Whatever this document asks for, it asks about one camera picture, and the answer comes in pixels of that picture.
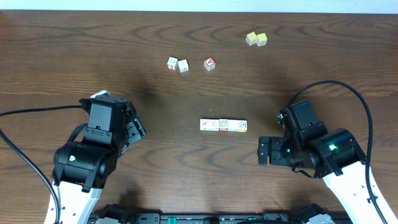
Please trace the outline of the wooden block blue X top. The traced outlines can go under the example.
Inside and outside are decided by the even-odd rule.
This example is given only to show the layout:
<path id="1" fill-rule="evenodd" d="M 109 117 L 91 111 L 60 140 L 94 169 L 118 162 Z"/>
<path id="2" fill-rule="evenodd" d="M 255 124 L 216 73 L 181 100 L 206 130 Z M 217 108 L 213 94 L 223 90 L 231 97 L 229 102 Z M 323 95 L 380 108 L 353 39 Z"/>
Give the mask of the wooden block blue X top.
<path id="1" fill-rule="evenodd" d="M 238 120 L 237 132 L 246 132 L 248 130 L 248 122 L 246 120 Z"/>

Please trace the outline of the wooden block number 8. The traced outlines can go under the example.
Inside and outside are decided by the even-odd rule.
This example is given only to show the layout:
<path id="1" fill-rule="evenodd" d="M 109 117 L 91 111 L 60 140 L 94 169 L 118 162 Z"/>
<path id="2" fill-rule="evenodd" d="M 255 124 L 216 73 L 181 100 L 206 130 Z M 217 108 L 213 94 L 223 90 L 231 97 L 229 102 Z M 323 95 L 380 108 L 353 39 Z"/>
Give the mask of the wooden block number 8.
<path id="1" fill-rule="evenodd" d="M 228 120 L 228 131 L 237 132 L 239 130 L 239 121 L 235 119 Z"/>

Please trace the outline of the plain wooden block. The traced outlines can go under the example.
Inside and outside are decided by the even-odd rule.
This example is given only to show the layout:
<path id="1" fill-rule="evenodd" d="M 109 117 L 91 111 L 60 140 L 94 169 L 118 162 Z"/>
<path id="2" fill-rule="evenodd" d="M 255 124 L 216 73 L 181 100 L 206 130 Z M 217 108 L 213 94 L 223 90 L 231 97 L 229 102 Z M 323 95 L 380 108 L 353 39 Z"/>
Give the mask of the plain wooden block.
<path id="1" fill-rule="evenodd" d="M 209 130 L 211 127 L 212 127 L 212 124 L 211 124 L 210 119 L 201 119 L 200 120 L 200 130 L 201 131 Z"/>

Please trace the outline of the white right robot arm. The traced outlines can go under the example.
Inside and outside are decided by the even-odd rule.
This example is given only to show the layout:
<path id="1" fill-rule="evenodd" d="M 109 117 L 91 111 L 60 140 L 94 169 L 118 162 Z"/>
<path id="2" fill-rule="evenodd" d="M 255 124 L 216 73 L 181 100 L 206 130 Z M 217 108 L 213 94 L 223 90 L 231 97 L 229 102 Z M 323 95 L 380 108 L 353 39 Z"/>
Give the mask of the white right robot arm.
<path id="1" fill-rule="evenodd" d="M 263 136 L 258 162 L 290 167 L 302 174 L 312 169 L 311 179 L 324 181 L 353 223 L 397 223 L 366 167 L 363 150 L 346 129 L 308 128 L 286 132 L 283 137 Z"/>

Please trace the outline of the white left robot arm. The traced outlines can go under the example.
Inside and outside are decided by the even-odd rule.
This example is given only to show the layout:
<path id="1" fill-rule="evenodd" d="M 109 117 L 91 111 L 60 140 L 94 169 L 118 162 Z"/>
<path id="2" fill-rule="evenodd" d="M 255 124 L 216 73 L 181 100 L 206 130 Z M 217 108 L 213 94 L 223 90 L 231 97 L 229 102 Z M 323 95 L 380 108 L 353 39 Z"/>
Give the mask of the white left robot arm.
<path id="1" fill-rule="evenodd" d="M 89 116 L 53 157 L 46 223 L 95 223 L 92 213 L 118 159 L 146 131 L 130 100 L 102 90 L 80 100 Z"/>

